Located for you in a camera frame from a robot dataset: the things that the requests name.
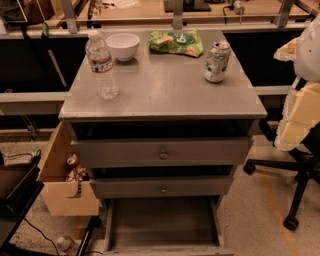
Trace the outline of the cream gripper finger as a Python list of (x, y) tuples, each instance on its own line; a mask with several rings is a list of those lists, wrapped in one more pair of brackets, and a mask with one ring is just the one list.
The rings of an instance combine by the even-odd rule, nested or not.
[(294, 61), (296, 56), (297, 42), (298, 37), (290, 40), (288, 43), (284, 44), (276, 50), (273, 58), (283, 62)]
[(307, 82), (301, 89), (292, 88), (282, 114), (274, 145), (278, 150), (291, 151), (320, 122), (320, 83)]

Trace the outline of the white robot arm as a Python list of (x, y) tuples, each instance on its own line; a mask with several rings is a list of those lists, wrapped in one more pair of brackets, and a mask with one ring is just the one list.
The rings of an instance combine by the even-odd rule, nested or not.
[(320, 15), (298, 38), (279, 48), (274, 58), (294, 62), (296, 79), (285, 99), (274, 141), (277, 149), (291, 151), (320, 122)]

